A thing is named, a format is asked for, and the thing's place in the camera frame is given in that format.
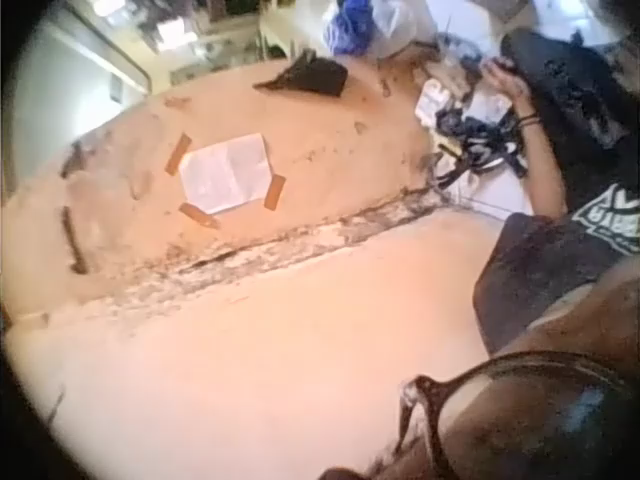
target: paper note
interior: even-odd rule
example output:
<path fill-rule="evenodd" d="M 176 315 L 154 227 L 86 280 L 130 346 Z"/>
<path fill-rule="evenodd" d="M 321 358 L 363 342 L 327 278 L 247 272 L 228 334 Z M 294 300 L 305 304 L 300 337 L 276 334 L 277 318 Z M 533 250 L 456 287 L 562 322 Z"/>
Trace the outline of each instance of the paper note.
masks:
<path fill-rule="evenodd" d="M 188 202 L 208 214 L 264 198 L 271 183 L 259 133 L 188 153 L 180 175 Z"/>

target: white wall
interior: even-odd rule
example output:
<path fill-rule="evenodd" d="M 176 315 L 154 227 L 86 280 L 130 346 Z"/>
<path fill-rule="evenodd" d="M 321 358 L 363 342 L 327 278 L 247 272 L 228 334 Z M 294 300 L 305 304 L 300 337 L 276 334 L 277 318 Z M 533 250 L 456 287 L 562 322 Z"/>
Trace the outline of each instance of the white wall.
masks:
<path fill-rule="evenodd" d="M 144 98 L 125 83 L 122 104 L 112 101 L 111 72 L 52 32 L 47 22 L 39 28 L 16 72 L 11 150 L 18 183 L 80 135 Z"/>

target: person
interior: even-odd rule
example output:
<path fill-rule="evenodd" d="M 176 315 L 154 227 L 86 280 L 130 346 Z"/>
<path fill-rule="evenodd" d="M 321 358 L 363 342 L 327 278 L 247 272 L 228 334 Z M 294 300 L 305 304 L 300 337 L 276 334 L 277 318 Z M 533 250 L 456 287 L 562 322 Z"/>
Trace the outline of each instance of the person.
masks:
<path fill-rule="evenodd" d="M 504 58 L 482 73 L 524 119 L 534 215 L 506 219 L 475 286 L 490 354 L 566 312 L 618 260 L 640 253 L 638 99 L 587 48 L 528 30 L 511 32 L 501 48 Z"/>

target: gray t-shirt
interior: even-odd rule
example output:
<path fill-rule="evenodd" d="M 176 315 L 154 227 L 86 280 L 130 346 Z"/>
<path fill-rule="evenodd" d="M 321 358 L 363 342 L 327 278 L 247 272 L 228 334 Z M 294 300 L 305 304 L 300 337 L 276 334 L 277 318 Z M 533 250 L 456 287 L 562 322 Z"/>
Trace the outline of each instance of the gray t-shirt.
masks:
<path fill-rule="evenodd" d="M 619 183 L 560 221 L 511 215 L 473 295 L 489 353 L 622 256 L 640 253 L 639 237 L 640 200 Z"/>

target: brown tape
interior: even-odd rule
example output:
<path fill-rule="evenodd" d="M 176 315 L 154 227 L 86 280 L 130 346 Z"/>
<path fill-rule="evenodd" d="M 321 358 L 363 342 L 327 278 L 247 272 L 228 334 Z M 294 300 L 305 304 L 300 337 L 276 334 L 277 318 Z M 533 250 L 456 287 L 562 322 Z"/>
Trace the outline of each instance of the brown tape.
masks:
<path fill-rule="evenodd" d="M 192 205 L 190 203 L 183 203 L 182 205 L 180 205 L 180 208 L 178 210 L 184 213 L 191 220 L 195 220 L 196 222 L 198 222 L 203 227 L 218 228 L 218 222 L 216 221 L 216 219 L 208 213 L 203 212 L 195 205 Z"/>
<path fill-rule="evenodd" d="M 284 178 L 282 175 L 273 175 L 273 177 L 271 178 L 271 185 L 269 185 L 269 190 L 267 190 L 267 195 L 266 197 L 264 197 L 265 208 L 268 208 L 269 210 L 276 209 L 285 181 L 286 178 Z"/>
<path fill-rule="evenodd" d="M 165 172 L 172 176 L 176 174 L 178 167 L 180 166 L 180 162 L 182 161 L 182 157 L 184 157 L 184 154 L 187 153 L 187 150 L 189 149 L 189 145 L 191 145 L 191 138 L 183 133 L 180 140 L 178 140 L 176 148 L 173 149 L 173 153 L 169 157 L 167 166 L 164 167 Z"/>

